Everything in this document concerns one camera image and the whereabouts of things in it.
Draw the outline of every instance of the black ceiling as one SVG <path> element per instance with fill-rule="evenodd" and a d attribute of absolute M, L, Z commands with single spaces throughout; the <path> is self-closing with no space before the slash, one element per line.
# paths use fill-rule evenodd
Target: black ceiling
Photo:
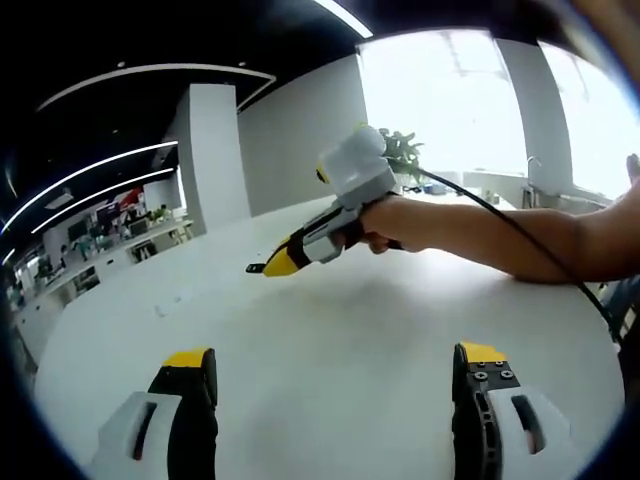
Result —
<path fill-rule="evenodd" d="M 433 27 L 490 28 L 497 36 L 544 38 L 566 45 L 553 16 L 537 3 L 501 0 L 340 0 L 375 36 Z M 201 63 L 272 74 L 264 94 L 332 60 L 353 53 L 361 38 L 312 0 L 234 0 L 100 7 L 5 15 L 7 49 L 0 91 L 0 219 L 67 174 L 112 155 L 162 141 L 175 106 L 190 83 L 230 83 L 238 103 L 263 84 L 246 75 L 196 70 L 147 72 L 99 82 L 38 107 L 78 82 L 125 68 Z M 69 182 L 76 199 L 152 171 L 154 151 L 100 167 Z M 175 163 L 175 155 L 169 163 Z M 13 190 L 6 177 L 11 179 Z M 52 212 L 29 208 L 0 237 L 0 257 L 27 248 L 31 230 Z"/>

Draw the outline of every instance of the human arm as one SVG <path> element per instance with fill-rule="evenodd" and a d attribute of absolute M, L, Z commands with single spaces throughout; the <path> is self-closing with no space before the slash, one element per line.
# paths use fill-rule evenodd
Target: human arm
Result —
<path fill-rule="evenodd" d="M 504 212 L 556 254 L 582 281 L 640 272 L 640 184 L 600 212 L 573 216 L 557 210 Z M 570 279 L 524 236 L 481 207 L 436 205 L 391 197 L 362 217 L 374 252 L 398 240 L 410 251 L 445 250 L 516 278 L 541 283 Z"/>

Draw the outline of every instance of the office desk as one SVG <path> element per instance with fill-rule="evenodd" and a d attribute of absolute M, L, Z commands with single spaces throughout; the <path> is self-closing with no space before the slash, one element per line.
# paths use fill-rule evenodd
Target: office desk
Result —
<path fill-rule="evenodd" d="M 356 246 L 291 277 L 244 272 L 329 205 L 210 232 L 70 304 L 37 403 L 74 459 L 173 352 L 216 349 L 217 471 L 226 479 L 450 479 L 451 361 L 495 345 L 572 422 L 583 459 L 623 405 L 607 328 L 573 287 L 516 282 L 441 251 Z"/>
<path fill-rule="evenodd" d="M 187 231 L 187 236 L 190 238 L 189 227 L 192 223 L 193 221 L 188 219 L 163 222 L 151 227 L 142 235 L 90 257 L 86 262 L 73 263 L 35 298 L 29 300 L 25 307 L 15 314 L 14 321 L 36 364 L 40 363 L 42 352 L 60 314 L 69 303 L 78 298 L 74 279 L 87 270 L 95 268 L 98 280 L 104 284 L 111 277 L 133 265 L 129 252 L 136 245 L 182 228 Z"/>

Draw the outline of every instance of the window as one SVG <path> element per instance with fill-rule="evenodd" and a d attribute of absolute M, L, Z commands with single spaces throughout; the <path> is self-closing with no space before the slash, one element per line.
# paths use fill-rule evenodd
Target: window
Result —
<path fill-rule="evenodd" d="M 626 158 L 640 154 L 640 122 L 631 100 L 600 69 L 540 44 L 560 91 L 573 183 L 615 199 L 629 189 Z"/>
<path fill-rule="evenodd" d="M 527 171 L 520 111 L 502 56 L 479 30 L 400 35 L 360 49 L 369 123 L 416 132 L 434 171 Z"/>

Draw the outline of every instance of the black cable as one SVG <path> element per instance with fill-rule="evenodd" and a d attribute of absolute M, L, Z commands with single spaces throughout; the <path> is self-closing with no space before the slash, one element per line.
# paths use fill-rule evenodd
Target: black cable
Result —
<path fill-rule="evenodd" d="M 390 164 L 394 164 L 396 162 L 397 162 L 397 160 L 389 159 L 389 163 Z M 569 267 L 567 267 L 562 260 L 560 260 L 551 250 L 549 250 L 536 237 L 534 237 L 531 233 L 529 233 L 522 225 L 520 225 L 518 222 L 516 222 L 513 218 L 505 215 L 503 212 L 501 212 L 500 210 L 495 208 L 490 203 L 485 202 L 480 197 L 478 197 L 477 195 L 474 195 L 469 190 L 461 187 L 460 185 L 457 185 L 457 184 L 455 184 L 453 182 L 450 182 L 446 178 L 442 178 L 441 176 L 436 175 L 434 173 L 427 172 L 426 170 L 423 170 L 421 168 L 417 168 L 417 171 L 421 175 L 424 175 L 425 177 L 428 177 L 428 178 L 430 178 L 432 180 L 435 180 L 436 182 L 442 183 L 443 185 L 455 190 L 457 193 L 459 193 L 461 195 L 464 195 L 465 197 L 470 198 L 471 200 L 476 202 L 481 207 L 483 207 L 486 210 L 488 210 L 491 213 L 493 213 L 500 220 L 502 220 L 502 221 L 506 222 L 507 224 L 509 224 L 513 229 L 515 229 L 518 233 L 520 233 L 523 237 L 525 237 L 529 242 L 531 242 L 531 244 L 534 247 L 536 247 L 539 251 L 544 253 L 549 258 L 549 260 L 551 260 L 562 271 L 562 273 L 564 273 L 567 276 L 567 278 L 571 281 L 571 283 L 573 285 L 578 287 L 578 289 L 582 293 L 584 293 L 584 295 L 589 299 L 589 301 L 593 304 L 593 306 L 596 307 L 596 310 L 598 310 L 598 312 L 600 312 L 600 315 L 602 315 L 602 318 L 604 319 L 604 321 L 607 322 L 607 325 L 609 326 L 609 333 L 611 334 L 612 338 L 615 341 L 617 341 L 618 343 L 622 342 L 622 337 L 620 336 L 620 332 L 614 331 L 613 319 L 611 318 L 611 315 L 609 314 L 607 309 L 604 308 L 602 303 L 600 303 L 600 300 L 598 300 L 596 298 L 596 296 L 593 294 L 593 292 L 587 288 L 587 286 L 584 284 L 584 282 L 582 282 L 581 280 L 578 280 L 578 278 L 576 278 L 576 276 L 573 274 L 571 269 Z"/>

